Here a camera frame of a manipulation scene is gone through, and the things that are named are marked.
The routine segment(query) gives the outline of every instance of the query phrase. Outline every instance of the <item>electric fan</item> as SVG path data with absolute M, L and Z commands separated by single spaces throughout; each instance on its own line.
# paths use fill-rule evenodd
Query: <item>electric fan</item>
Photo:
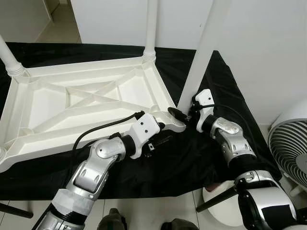
M 277 118 L 268 143 L 282 171 L 307 191 L 307 99 Z

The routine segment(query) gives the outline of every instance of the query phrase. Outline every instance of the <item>black stand leg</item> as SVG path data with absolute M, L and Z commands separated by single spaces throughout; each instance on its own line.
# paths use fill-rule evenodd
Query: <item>black stand leg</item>
M 216 197 L 212 198 L 211 200 L 208 200 L 207 202 L 203 203 L 202 205 L 199 205 L 196 208 L 197 212 L 202 212 L 205 209 L 208 209 L 212 207 L 213 205 L 216 205 L 228 198 L 231 198 L 232 196 L 236 195 L 237 192 L 235 190 L 235 187 L 231 187 L 227 189 L 225 192 L 222 192 L 221 194 L 217 195 Z
M 17 215 L 20 217 L 26 217 L 26 218 L 32 218 L 33 217 L 33 213 L 32 212 L 28 212 L 28 211 L 24 211 L 15 207 L 11 207 L 8 205 L 4 205 L 0 203 L 0 211 L 1 212 L 6 212 L 6 213 L 10 213 L 13 215 Z

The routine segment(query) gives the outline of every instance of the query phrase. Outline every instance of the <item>fan grille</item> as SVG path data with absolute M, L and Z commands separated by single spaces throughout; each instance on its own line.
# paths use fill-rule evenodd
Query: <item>fan grille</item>
M 305 168 L 297 165 L 298 156 L 307 156 L 307 121 L 288 122 L 278 126 L 270 134 L 269 143 L 271 152 L 281 168 L 307 188 L 307 164 L 299 164 Z

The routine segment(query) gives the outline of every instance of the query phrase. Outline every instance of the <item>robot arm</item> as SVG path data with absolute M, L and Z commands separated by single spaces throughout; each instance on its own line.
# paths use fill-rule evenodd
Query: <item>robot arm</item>
M 160 132 L 150 114 L 143 115 L 122 137 L 101 139 L 90 149 L 65 189 L 59 189 L 37 230 L 82 230 L 108 178 L 108 170 L 125 156 L 140 157 L 142 146 Z
M 196 130 L 206 132 L 222 150 L 235 184 L 227 197 L 238 193 L 238 203 L 248 230 L 282 230 L 297 224 L 295 208 L 271 174 L 261 167 L 259 160 L 243 136 L 242 128 L 222 117 L 213 116 L 214 101 L 209 89 L 192 98 L 190 117 L 169 108 L 169 112 L 188 124 L 194 120 Z M 202 211 L 214 203 L 197 208 Z

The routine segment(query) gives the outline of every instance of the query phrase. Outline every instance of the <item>black cloth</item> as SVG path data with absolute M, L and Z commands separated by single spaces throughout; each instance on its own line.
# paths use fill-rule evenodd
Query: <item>black cloth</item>
M 26 68 L 75 62 L 141 56 L 143 47 L 89 44 L 25 44 L 8 43 L 9 48 Z M 156 49 L 156 66 L 173 99 L 178 103 L 195 50 Z M 3 109 L 10 78 L 0 64 L 0 108 Z M 263 139 L 234 80 L 230 68 L 218 51 L 214 51 L 201 89 L 210 88 L 214 101 L 236 109 L 247 120 L 257 143 L 258 158 L 276 180 L 281 178 L 278 167 Z M 216 116 L 237 122 L 250 145 L 250 134 L 240 118 L 226 109 L 215 110 Z M 126 158 L 116 163 L 100 198 L 138 198 L 178 196 L 203 186 L 233 179 L 217 143 L 193 128 L 174 134 L 165 131 L 160 137 L 172 135 L 167 143 L 156 148 L 152 157 L 137 160 Z M 85 160 L 89 149 L 78 154 L 77 162 Z M 52 199 L 61 187 L 71 152 L 58 153 L 19 162 L 0 173 L 0 199 Z

